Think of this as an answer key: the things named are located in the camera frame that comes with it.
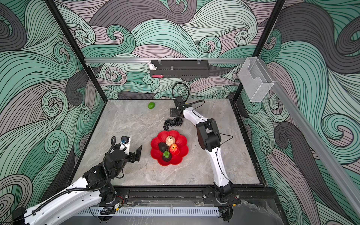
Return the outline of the green lime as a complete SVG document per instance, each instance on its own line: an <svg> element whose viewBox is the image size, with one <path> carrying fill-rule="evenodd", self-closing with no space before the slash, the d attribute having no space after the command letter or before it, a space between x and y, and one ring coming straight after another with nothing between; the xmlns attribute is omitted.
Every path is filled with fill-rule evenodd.
<svg viewBox="0 0 360 225"><path fill-rule="evenodd" d="M149 109L153 109L155 107L155 103L154 102L150 102L149 104L148 104L148 108Z"/></svg>

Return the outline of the dark avocado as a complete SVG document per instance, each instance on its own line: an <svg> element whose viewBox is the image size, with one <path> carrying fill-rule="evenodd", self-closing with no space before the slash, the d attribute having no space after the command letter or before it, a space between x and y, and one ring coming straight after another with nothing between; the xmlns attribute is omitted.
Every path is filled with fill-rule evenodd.
<svg viewBox="0 0 360 225"><path fill-rule="evenodd" d="M158 144L159 150L164 153L165 151L169 151L169 146L165 142L160 142Z"/></svg>

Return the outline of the red flower-shaped bowl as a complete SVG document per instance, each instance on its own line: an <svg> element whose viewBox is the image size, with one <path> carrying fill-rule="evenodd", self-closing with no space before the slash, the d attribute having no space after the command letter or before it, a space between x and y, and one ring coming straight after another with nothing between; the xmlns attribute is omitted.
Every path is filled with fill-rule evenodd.
<svg viewBox="0 0 360 225"><path fill-rule="evenodd" d="M187 143L176 130L162 131L151 141L151 157L164 167L178 165L189 152Z"/></svg>

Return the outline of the red apple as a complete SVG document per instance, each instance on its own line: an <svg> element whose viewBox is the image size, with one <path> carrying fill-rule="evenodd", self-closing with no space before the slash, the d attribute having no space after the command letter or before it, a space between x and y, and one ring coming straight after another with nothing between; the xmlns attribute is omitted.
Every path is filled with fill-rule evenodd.
<svg viewBox="0 0 360 225"><path fill-rule="evenodd" d="M169 147L169 152L171 153L172 156L176 156L180 153L179 147L177 144L173 143L170 147Z"/></svg>

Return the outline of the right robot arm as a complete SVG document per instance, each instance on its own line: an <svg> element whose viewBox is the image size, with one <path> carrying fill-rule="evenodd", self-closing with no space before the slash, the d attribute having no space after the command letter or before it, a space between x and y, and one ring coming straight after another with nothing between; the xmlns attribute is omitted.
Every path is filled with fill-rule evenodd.
<svg viewBox="0 0 360 225"><path fill-rule="evenodd" d="M193 107L199 101L185 103L181 98L175 98L175 107L170 109L172 117L181 117L189 120L195 127L200 147L209 156L211 168L214 176L215 198L220 204L230 202L233 194L233 183L229 179L221 154L221 136L217 123L214 118L202 116Z"/></svg>

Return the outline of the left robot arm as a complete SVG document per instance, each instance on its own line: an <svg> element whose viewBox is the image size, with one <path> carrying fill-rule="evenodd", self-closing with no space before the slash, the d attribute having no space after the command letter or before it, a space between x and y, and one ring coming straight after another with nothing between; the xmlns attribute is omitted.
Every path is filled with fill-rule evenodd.
<svg viewBox="0 0 360 225"><path fill-rule="evenodd" d="M64 191L50 197L40 204L21 207L12 215L12 225L58 225L78 212L94 205L105 205L102 216L113 215L125 203L123 195L117 194L111 180L123 171L130 162L140 161L142 147L136 152L111 147L98 165L92 167L81 178Z"/></svg>

